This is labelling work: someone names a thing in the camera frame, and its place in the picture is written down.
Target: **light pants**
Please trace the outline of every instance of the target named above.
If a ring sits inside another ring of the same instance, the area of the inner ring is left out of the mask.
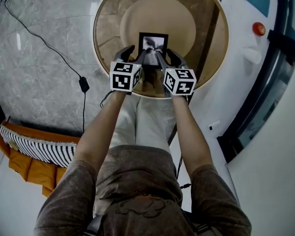
[[[118,115],[109,148],[119,145],[140,145],[161,148],[170,153],[157,100],[127,95]]]

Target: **striped cushion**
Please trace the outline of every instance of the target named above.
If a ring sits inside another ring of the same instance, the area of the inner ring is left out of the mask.
[[[45,163],[53,163],[65,168],[72,161],[76,148],[75,143],[55,143],[32,139],[22,136],[4,126],[0,127],[0,134],[4,142],[10,147],[9,142],[14,141],[19,148],[19,152]]]

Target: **marble floor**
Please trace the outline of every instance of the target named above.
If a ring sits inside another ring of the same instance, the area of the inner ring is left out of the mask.
[[[109,92],[109,79],[92,50],[91,32],[100,0],[9,0],[7,6],[28,28],[62,53],[88,80],[86,126]],[[6,116],[21,123],[81,134],[84,95],[79,77],[40,39],[30,35],[0,9],[0,104]],[[168,136],[175,124],[171,102],[158,101],[167,120]]]

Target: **round wooden table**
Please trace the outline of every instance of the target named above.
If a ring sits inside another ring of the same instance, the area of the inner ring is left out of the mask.
[[[94,20],[93,43],[94,54],[107,75],[116,52],[123,47],[135,44],[130,59],[136,58],[139,43],[135,42],[139,33],[146,31],[168,34],[168,48],[184,56],[195,71],[196,89],[220,68],[229,44],[228,23],[219,0],[102,0]],[[144,82],[148,75],[142,74],[133,92],[165,98],[161,70],[153,72],[153,85]]]

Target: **brown t-shirt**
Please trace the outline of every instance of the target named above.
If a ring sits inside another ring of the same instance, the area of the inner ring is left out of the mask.
[[[212,165],[192,174],[190,223],[175,172],[171,155],[153,147],[113,148],[97,177],[90,164],[73,160],[43,205],[34,234],[87,235],[94,210],[101,215],[98,235],[194,235],[195,223],[222,235],[250,235],[249,220]]]

